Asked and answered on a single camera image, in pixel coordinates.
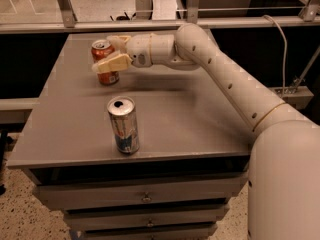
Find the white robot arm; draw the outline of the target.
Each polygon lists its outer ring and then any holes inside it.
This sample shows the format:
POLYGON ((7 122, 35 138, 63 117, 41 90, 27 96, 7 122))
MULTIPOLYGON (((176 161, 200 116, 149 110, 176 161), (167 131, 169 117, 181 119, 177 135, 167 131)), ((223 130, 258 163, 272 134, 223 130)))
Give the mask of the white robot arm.
POLYGON ((249 240, 320 240, 320 126, 224 54, 199 26, 170 35, 109 36, 97 73, 131 65, 202 67, 255 136, 248 174, 249 240))

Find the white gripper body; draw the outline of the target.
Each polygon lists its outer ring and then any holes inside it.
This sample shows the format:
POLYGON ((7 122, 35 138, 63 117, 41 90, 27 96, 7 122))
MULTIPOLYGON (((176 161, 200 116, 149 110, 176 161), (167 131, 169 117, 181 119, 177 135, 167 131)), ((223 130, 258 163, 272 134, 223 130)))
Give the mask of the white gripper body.
POLYGON ((169 65, 176 55, 175 39, 172 34, 135 35, 126 43, 126 51, 138 68, 169 65))

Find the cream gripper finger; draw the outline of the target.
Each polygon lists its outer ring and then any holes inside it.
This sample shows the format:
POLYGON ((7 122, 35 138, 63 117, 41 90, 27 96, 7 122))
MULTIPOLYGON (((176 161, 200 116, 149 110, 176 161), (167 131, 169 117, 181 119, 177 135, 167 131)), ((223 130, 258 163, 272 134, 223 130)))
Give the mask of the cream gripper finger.
POLYGON ((132 59, 128 54, 114 52, 106 58, 99 60, 92 66, 92 71, 97 74, 119 72, 127 70, 132 63, 132 59))
POLYGON ((110 44, 121 53, 127 52, 126 44, 130 39, 131 37, 128 35, 111 35, 107 37, 110 44))

